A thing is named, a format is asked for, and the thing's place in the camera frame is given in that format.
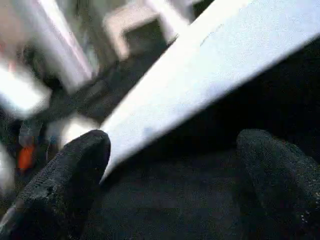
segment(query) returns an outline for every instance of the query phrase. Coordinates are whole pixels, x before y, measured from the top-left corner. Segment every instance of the white surface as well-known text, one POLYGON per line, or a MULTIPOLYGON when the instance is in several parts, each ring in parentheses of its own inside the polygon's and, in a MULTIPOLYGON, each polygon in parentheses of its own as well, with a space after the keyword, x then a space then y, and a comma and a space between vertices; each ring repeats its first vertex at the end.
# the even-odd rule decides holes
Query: white surface
POLYGON ((104 176, 317 36, 319 14, 317 0, 215 0, 102 125, 111 140, 104 176))
POLYGON ((1 59, 0 81, 0 103, 12 117, 25 119, 48 107, 51 90, 19 66, 9 71, 5 60, 1 59))

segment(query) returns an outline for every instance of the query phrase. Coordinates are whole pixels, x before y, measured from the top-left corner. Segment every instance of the orange object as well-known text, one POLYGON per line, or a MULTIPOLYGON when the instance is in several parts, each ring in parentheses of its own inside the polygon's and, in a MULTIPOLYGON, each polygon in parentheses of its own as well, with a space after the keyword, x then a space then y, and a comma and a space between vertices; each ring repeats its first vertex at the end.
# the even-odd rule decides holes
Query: orange object
POLYGON ((18 155, 18 168, 24 172, 34 165, 32 156, 35 150, 35 146, 27 146, 22 148, 18 155))

